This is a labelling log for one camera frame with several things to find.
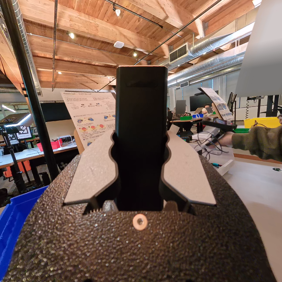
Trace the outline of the yellow plastic bin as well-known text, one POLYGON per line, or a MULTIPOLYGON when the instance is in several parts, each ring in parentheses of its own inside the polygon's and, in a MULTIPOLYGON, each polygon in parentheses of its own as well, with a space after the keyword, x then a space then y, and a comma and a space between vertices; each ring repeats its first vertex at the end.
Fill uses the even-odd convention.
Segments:
POLYGON ((245 128, 252 128, 254 126, 276 128, 281 124, 277 117, 263 117, 263 118, 248 118, 244 120, 245 128))

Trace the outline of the silver ventilation duct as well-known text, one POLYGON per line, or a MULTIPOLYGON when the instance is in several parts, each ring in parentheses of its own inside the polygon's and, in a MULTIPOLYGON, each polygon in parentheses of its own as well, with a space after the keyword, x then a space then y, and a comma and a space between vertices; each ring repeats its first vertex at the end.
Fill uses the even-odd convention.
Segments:
POLYGON ((26 53, 26 57, 28 60, 28 64, 29 64, 29 68, 31 71, 31 76, 33 78, 33 82, 36 88, 36 92, 37 95, 42 97, 42 90, 41 90, 41 86, 40 86, 40 82, 37 76, 37 71, 36 71, 36 67, 34 65, 34 61, 33 61, 33 55, 30 49, 30 45, 28 42, 28 37, 27 37, 27 33, 26 33, 26 29, 25 29, 25 25, 24 25, 24 20, 23 20, 23 16, 19 7, 19 2, 18 0, 12 0, 12 5, 13 5, 13 10, 16 16, 16 20, 17 20, 17 24, 19 27, 19 31, 20 31, 20 35, 22 38, 22 42, 23 42, 23 47, 26 53))
POLYGON ((190 60, 213 51, 214 49, 221 48, 228 43, 232 43, 250 35, 254 24, 255 22, 252 22, 233 33, 228 33, 222 36, 216 37, 215 34, 213 34, 210 37, 204 37, 201 40, 198 40, 194 45, 189 45, 188 42, 186 42, 182 46, 169 53, 169 58, 162 63, 164 63, 164 65, 168 68, 174 68, 178 65, 187 63, 190 60))
POLYGON ((180 83, 195 79, 200 76, 208 75, 213 72, 226 69, 228 67, 242 63, 245 51, 224 58, 210 58, 204 62, 186 68, 180 72, 168 76, 168 88, 180 83))

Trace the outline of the black metal pole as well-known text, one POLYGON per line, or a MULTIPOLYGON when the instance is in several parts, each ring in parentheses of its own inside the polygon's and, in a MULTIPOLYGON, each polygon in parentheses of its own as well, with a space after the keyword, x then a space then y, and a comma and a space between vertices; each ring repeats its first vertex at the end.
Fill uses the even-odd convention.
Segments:
POLYGON ((7 24, 12 47, 16 55, 16 60, 20 69, 23 83, 27 90, 28 100, 30 102, 33 118, 36 123, 39 138, 43 147, 50 178, 53 181, 58 176, 59 171, 54 157, 54 152, 51 146, 47 127, 44 121, 44 116, 38 100, 36 88, 31 76, 28 60, 23 47, 16 16, 13 10, 12 1, 1 0, 1 8, 3 11, 5 23, 7 24))

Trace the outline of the printed instruction sheet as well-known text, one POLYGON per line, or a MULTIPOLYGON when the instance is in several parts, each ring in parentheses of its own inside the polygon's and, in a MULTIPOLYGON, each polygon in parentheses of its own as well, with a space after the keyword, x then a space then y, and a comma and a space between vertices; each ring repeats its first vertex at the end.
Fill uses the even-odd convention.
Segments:
POLYGON ((62 91, 84 149, 107 131, 115 130, 116 100, 111 92, 62 91))

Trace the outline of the black computer monitor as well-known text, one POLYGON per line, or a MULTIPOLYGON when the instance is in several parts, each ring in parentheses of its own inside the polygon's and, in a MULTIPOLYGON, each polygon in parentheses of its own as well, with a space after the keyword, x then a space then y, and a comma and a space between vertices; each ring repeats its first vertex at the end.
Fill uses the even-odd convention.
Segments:
POLYGON ((213 101, 206 94, 196 93, 189 98, 190 111, 195 112, 197 108, 204 108, 206 105, 212 106, 213 101))

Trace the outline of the black white tag board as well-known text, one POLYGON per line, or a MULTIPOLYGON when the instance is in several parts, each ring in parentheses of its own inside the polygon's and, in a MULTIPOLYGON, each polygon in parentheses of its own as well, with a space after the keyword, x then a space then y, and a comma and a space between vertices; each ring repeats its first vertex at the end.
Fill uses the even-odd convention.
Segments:
POLYGON ((10 114, 0 121, 1 136, 7 135, 11 144, 19 143, 19 140, 32 137, 30 125, 33 123, 30 113, 10 114))

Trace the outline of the black tripod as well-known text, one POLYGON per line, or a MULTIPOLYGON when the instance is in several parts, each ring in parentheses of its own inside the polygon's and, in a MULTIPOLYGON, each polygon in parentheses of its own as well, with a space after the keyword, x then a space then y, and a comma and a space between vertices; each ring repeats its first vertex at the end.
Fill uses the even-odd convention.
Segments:
POLYGON ((5 129, 5 127, 3 125, 1 125, 1 127, 0 127, 0 133, 1 133, 1 136, 4 138, 6 146, 9 150, 11 157, 12 157, 12 160, 13 160, 14 170, 11 169, 11 171, 12 171, 14 182, 16 184, 16 187, 17 187, 19 193, 22 193, 22 192, 26 191, 25 182, 23 180, 22 172, 19 169, 19 166, 18 166, 18 163, 17 163, 17 160, 16 160, 16 156, 15 156, 15 153, 14 153, 14 150, 13 150, 13 146, 11 145, 9 137, 8 137, 7 130, 5 129))

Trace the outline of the white desk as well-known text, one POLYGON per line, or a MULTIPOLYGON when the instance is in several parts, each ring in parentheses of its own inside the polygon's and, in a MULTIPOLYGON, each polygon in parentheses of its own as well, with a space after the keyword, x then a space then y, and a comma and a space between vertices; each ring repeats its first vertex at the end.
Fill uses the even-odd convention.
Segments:
POLYGON ((195 205, 199 257, 208 266, 192 281, 281 281, 281 173, 235 158, 222 177, 200 159, 217 206, 195 205))

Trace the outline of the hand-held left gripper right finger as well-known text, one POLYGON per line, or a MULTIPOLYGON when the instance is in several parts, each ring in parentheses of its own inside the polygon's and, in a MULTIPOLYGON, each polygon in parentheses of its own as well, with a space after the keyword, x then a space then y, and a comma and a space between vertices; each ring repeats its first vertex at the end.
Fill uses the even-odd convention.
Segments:
POLYGON ((167 133, 168 158, 162 166, 161 181, 183 200, 216 206, 199 154, 175 133, 167 133))

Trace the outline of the black power bank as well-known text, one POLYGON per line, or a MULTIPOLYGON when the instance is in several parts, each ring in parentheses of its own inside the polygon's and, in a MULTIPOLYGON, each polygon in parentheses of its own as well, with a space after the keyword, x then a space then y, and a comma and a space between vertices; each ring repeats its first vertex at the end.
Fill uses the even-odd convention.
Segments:
POLYGON ((116 74, 115 153, 119 210, 160 211, 167 117, 167 68, 119 66, 116 74))

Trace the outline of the person's right hand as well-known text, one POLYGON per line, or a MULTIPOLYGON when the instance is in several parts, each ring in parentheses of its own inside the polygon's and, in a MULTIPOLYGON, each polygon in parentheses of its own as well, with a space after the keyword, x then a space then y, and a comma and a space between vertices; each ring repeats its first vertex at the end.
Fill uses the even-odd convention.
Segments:
POLYGON ((232 147, 232 136, 234 132, 226 132, 216 143, 217 145, 232 147))

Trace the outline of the clear acrylic box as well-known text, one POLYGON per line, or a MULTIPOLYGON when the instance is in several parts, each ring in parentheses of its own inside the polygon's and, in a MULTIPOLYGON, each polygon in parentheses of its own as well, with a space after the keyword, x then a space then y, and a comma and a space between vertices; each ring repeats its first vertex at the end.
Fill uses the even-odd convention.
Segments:
POLYGON ((60 148, 74 146, 74 141, 71 135, 58 136, 60 148))

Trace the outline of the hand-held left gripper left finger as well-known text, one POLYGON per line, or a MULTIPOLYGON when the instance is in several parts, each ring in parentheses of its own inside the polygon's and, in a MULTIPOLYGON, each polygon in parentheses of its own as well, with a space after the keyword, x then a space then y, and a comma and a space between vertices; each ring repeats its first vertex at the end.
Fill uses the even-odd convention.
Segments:
POLYGON ((111 154, 113 134, 113 130, 107 131, 81 154, 64 204, 103 206, 106 200, 114 200, 118 196, 118 165, 111 154))

